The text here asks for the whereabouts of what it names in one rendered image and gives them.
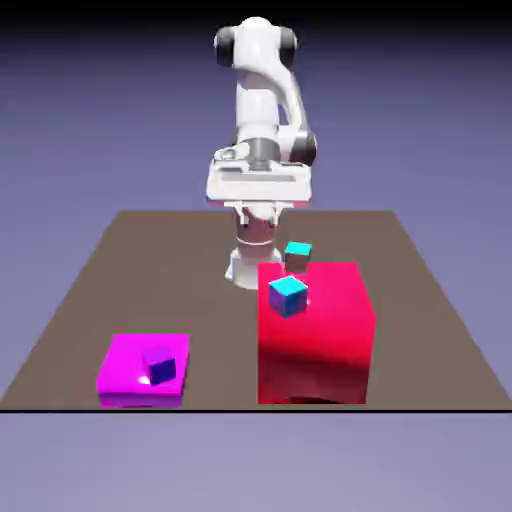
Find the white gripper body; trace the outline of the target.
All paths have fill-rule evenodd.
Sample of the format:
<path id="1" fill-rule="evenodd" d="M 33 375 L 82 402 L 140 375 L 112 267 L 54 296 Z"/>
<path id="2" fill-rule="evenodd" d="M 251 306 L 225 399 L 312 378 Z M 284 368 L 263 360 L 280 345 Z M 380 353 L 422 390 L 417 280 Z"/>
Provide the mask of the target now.
<path id="1" fill-rule="evenodd" d="M 312 196 L 311 168 L 269 162 L 270 169 L 251 170 L 246 160 L 213 160 L 206 196 L 214 202 L 304 203 Z"/>

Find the small cyan cube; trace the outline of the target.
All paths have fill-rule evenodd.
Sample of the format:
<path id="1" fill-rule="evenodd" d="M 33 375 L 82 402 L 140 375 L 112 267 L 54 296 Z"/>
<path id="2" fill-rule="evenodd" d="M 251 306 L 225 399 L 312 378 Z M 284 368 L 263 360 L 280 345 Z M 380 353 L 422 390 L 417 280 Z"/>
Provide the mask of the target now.
<path id="1" fill-rule="evenodd" d="M 306 310 L 308 286 L 293 275 L 271 281 L 268 284 L 269 305 L 284 318 Z"/>
<path id="2" fill-rule="evenodd" d="M 289 273 L 305 273 L 311 259 L 312 245 L 290 241 L 284 251 L 285 270 Z"/>

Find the small purple cube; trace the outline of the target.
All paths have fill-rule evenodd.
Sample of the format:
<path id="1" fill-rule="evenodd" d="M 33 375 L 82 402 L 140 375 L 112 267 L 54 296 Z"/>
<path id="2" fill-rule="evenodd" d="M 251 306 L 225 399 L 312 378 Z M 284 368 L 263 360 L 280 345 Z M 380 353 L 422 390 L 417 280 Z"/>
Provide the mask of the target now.
<path id="1" fill-rule="evenodd" d="M 171 381 L 176 377 L 176 360 L 167 345 L 147 348 L 142 354 L 142 359 L 152 386 Z"/>

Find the large red box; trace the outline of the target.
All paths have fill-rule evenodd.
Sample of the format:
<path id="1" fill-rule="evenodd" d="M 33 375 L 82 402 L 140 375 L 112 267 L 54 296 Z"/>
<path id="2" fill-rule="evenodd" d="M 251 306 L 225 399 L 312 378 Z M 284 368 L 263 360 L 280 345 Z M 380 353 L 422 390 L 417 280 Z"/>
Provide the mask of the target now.
<path id="1" fill-rule="evenodd" d="M 366 402 L 376 328 L 355 262 L 313 262 L 296 278 L 307 305 L 285 318 L 270 305 L 270 283 L 287 277 L 278 263 L 258 268 L 258 402 Z"/>

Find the large magenta box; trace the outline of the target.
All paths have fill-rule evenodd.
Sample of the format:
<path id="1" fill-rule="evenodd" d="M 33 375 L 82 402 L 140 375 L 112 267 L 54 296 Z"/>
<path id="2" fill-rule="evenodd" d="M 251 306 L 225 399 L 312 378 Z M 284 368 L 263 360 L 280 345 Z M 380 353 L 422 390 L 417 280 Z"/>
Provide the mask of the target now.
<path id="1" fill-rule="evenodd" d="M 176 360 L 176 377 L 152 386 L 143 363 L 143 352 L 167 345 Z M 187 334 L 123 333 L 113 337 L 96 379 L 103 408 L 178 408 L 181 406 L 190 340 Z"/>

